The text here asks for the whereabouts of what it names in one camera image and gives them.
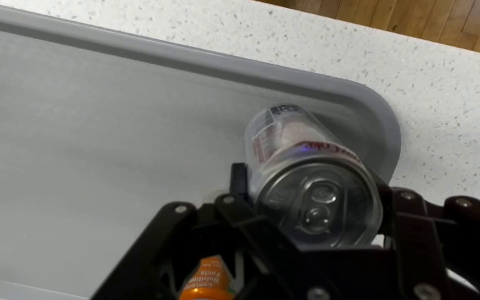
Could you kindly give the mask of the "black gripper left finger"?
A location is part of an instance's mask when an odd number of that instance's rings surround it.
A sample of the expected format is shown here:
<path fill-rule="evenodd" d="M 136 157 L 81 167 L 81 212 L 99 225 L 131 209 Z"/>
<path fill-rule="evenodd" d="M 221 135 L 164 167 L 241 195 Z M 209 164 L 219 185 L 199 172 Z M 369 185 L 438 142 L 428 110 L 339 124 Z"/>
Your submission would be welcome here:
<path fill-rule="evenodd" d="M 213 204 L 163 205 L 91 300 L 174 300 L 189 270 L 211 255 L 243 282 L 238 300 L 303 299 L 299 254 L 251 209 L 246 184 L 246 165 L 233 164 L 229 189 Z"/>

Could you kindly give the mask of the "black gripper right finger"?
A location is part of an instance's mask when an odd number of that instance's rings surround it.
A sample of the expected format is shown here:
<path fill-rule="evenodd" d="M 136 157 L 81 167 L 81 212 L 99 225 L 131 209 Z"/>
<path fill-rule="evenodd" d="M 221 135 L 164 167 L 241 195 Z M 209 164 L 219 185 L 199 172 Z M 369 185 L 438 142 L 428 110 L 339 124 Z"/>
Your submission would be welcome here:
<path fill-rule="evenodd" d="M 394 255 L 403 300 L 480 300 L 480 200 L 451 195 L 441 205 L 379 185 L 381 234 Z"/>

